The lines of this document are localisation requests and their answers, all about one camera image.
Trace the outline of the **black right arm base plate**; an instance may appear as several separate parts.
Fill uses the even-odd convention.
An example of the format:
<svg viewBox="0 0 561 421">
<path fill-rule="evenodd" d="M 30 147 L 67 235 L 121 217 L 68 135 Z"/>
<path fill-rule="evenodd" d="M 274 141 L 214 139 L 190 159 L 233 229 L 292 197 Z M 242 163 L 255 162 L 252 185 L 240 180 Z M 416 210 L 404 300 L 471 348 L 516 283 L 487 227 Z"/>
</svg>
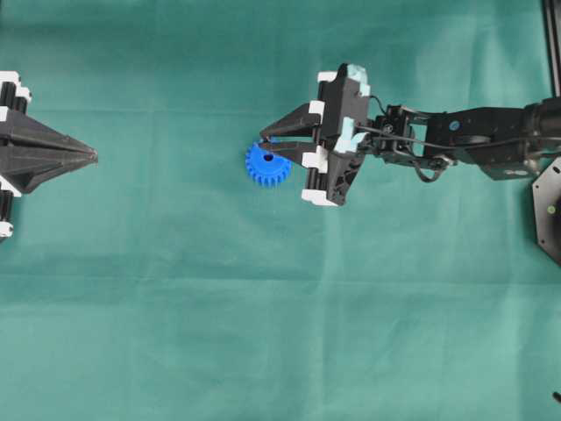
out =
<svg viewBox="0 0 561 421">
<path fill-rule="evenodd" d="M 560 158 L 532 183 L 536 243 L 560 265 Z"/>
</svg>

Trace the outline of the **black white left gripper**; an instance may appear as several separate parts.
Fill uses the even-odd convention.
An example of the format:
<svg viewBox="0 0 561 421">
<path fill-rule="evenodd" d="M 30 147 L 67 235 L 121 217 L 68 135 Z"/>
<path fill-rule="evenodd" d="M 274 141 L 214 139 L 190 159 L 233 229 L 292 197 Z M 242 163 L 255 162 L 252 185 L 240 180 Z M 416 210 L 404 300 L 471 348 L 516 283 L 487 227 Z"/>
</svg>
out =
<svg viewBox="0 0 561 421">
<path fill-rule="evenodd" d="M 13 234 L 13 200 L 40 184 L 97 163 L 94 148 L 26 115 L 31 91 L 16 71 L 1 72 L 1 239 Z"/>
</svg>

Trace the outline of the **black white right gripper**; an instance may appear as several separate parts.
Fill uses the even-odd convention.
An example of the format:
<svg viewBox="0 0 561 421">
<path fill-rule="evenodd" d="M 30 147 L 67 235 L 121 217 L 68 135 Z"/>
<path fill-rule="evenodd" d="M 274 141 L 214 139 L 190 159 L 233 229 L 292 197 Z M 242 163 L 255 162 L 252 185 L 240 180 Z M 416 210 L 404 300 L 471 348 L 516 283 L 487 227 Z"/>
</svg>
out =
<svg viewBox="0 0 561 421">
<path fill-rule="evenodd" d="M 259 132 L 272 137 L 312 137 L 302 141 L 263 141 L 262 148 L 308 170 L 302 200 L 316 206 L 342 206 L 365 155 L 359 144 L 366 134 L 359 127 L 368 122 L 371 86 L 366 70 L 343 63 L 336 72 L 317 76 L 321 93 Z"/>
</svg>

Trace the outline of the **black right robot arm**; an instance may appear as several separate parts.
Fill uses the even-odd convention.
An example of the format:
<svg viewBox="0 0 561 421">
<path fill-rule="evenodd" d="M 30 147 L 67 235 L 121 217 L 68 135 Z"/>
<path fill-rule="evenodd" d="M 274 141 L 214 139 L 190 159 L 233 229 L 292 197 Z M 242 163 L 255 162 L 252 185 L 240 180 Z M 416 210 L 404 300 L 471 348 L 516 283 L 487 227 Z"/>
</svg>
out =
<svg viewBox="0 0 561 421">
<path fill-rule="evenodd" d="M 540 161 L 560 155 L 560 100 L 523 108 L 479 107 L 457 112 L 415 111 L 389 105 L 370 118 L 375 98 L 366 70 L 342 64 L 317 76 L 318 94 L 264 128 L 259 147 L 306 168 L 302 199 L 342 206 L 365 157 L 413 168 L 437 181 L 459 163 L 493 180 L 530 177 Z"/>
</svg>

